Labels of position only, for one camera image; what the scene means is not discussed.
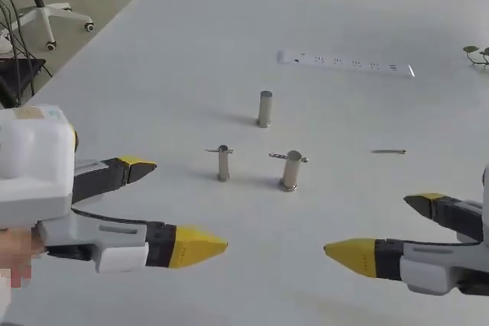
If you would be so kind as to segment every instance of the yellow fingertip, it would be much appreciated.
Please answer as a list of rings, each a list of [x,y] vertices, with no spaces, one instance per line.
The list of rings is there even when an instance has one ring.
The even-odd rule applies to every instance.
[[[438,193],[434,193],[434,192],[430,192],[430,193],[424,193],[424,194],[417,194],[417,195],[408,195],[407,198],[409,197],[422,197],[422,198],[425,198],[425,199],[428,199],[428,200],[436,200],[436,199],[440,199],[440,198],[444,198],[446,197],[446,195],[443,195],[443,194],[438,194]]]
[[[369,278],[377,277],[373,239],[356,238],[326,244],[324,252],[326,256],[360,275]]]
[[[175,247],[169,268],[191,266],[201,263],[225,251],[228,243],[195,227],[176,227]]]
[[[129,166],[131,166],[133,164],[137,164],[137,163],[146,163],[146,164],[156,165],[155,162],[150,162],[148,160],[142,160],[141,158],[136,157],[136,156],[122,156],[122,157],[118,157],[118,158],[122,162],[127,163]]]

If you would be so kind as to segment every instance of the black cable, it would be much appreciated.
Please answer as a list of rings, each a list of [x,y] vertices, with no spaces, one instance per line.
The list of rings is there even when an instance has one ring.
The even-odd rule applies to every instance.
[[[31,63],[31,59],[29,58],[29,54],[28,54],[28,47],[25,43],[25,40],[24,40],[24,36],[22,35],[22,26],[21,26],[21,18],[20,16],[18,15],[18,10],[17,10],[17,6],[15,6],[14,4],[14,1],[13,0],[9,0],[10,1],[10,4],[12,5],[12,8],[14,9],[14,13],[15,13],[15,20],[17,21],[17,30],[18,30],[18,35],[19,37],[21,38],[21,44],[22,46],[24,47],[24,50],[25,50],[25,53],[27,54],[26,58],[28,60],[28,65],[29,65],[29,73],[31,75],[31,94],[32,94],[32,97],[34,97],[34,94],[35,94],[35,91],[34,91],[34,72],[32,71],[32,63]]]
[[[11,19],[10,15],[7,16],[7,12],[5,11],[4,8],[6,8],[5,4],[3,2],[0,2],[0,10],[2,11],[3,16],[5,17],[5,20],[7,21],[8,33],[13,34],[12,27],[11,27],[12,19]],[[10,40],[10,42],[12,44],[12,50],[14,51],[15,68],[17,70],[17,93],[18,93],[17,106],[21,106],[21,97],[22,97],[21,66],[20,66],[19,61],[18,61],[17,47],[16,47],[15,39],[12,38]]]
[[[7,23],[5,25],[5,28],[7,28],[8,30],[9,28],[11,28],[11,14],[10,11],[8,11],[8,17],[7,17],[5,14],[5,10],[3,8],[2,8],[2,12],[4,13],[5,22]],[[12,93],[12,90],[10,89],[10,86],[6,83],[5,79],[0,77],[0,83],[2,84],[2,95],[0,95],[0,101],[2,101],[2,105],[4,107],[8,106],[9,108],[18,106],[18,98],[15,98],[15,94]]]
[[[2,26],[3,28],[7,28],[7,26],[5,25],[5,23],[3,23],[1,21],[0,21],[0,26]],[[20,41],[18,39],[18,36],[16,34],[13,34],[13,36],[15,37],[15,39],[17,40],[17,42],[20,43]],[[28,57],[29,56],[32,60],[39,60],[29,50],[26,50],[26,51],[23,51],[21,49],[18,49],[18,52],[21,53],[22,55],[24,55],[25,57]],[[48,76],[50,76],[51,78],[53,78],[53,74],[49,71],[49,69],[45,65],[43,65],[41,68],[44,69],[44,71],[47,73]]]

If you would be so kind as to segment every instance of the gray gripper body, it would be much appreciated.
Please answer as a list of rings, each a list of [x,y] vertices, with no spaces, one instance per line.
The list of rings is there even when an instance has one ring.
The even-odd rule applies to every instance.
[[[107,165],[99,160],[75,160],[75,176],[104,168]]]
[[[403,279],[412,292],[429,295],[444,295],[456,286],[464,273],[476,271],[489,273],[489,250],[484,243],[465,243],[463,245],[405,243],[403,258],[421,264],[436,265],[445,269],[446,284],[442,288],[433,289],[427,279],[426,284],[412,284]]]
[[[99,250],[113,247],[144,247],[145,224],[127,224],[90,218],[71,211],[62,218],[37,224],[44,246],[92,244]]]
[[[460,242],[461,244],[477,243],[477,241],[474,238],[470,238],[469,236],[466,236],[462,233],[457,233],[457,241]]]

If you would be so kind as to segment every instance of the chair base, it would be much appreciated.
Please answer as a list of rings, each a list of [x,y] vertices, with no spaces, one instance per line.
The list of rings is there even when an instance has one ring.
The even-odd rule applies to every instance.
[[[59,17],[65,19],[73,19],[75,21],[84,22],[84,27],[86,31],[92,32],[94,30],[93,21],[88,15],[81,15],[79,13],[75,13],[71,11],[71,7],[69,3],[56,3],[44,5],[42,7],[29,7],[22,8],[18,10],[20,15],[20,27],[25,26],[27,23],[31,23],[32,21],[40,18],[44,23],[44,28],[47,32],[48,42],[46,43],[46,48],[49,51],[52,51],[56,48],[56,39],[53,35],[53,30],[51,29],[51,24],[49,19],[51,17]],[[16,31],[19,29],[18,22],[12,22],[11,29]],[[2,37],[9,38],[8,29],[4,29],[1,33]]]

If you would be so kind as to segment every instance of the green leaf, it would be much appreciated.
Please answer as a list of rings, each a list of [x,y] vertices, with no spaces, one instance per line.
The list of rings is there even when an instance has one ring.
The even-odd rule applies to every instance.
[[[479,50],[479,48],[477,46],[466,46],[466,47],[464,47],[464,51],[466,53],[474,53],[477,50]]]

